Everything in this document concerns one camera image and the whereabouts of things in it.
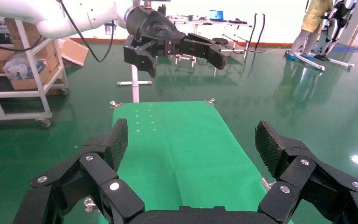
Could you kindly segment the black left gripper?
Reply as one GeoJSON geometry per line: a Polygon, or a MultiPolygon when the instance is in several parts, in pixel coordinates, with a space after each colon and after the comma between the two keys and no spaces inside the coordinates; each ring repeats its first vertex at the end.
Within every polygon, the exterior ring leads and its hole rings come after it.
{"type": "Polygon", "coordinates": [[[124,43],[124,61],[135,65],[155,78],[157,66],[154,57],[186,54],[206,59],[218,70],[223,70],[227,57],[211,39],[177,30],[163,14],[143,6],[133,8],[126,16],[129,33],[124,43]]]}

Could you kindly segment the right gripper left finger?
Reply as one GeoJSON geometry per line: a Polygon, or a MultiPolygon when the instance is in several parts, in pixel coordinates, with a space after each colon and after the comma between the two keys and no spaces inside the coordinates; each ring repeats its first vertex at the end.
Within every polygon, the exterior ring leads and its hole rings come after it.
{"type": "Polygon", "coordinates": [[[145,204],[117,172],[127,146],[128,124],[118,119],[108,133],[89,138],[75,156],[37,175],[14,223],[61,224],[87,196],[108,223],[129,223],[145,204]]]}

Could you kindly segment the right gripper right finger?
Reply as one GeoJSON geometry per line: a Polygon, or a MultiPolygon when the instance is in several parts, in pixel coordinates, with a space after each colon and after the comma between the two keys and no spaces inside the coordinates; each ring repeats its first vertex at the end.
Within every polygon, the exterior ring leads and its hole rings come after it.
{"type": "Polygon", "coordinates": [[[358,179],[319,160],[303,142],[280,135],[267,121],[255,148],[275,179],[258,212],[286,224],[299,203],[311,203],[333,224],[358,224],[358,179]]]}

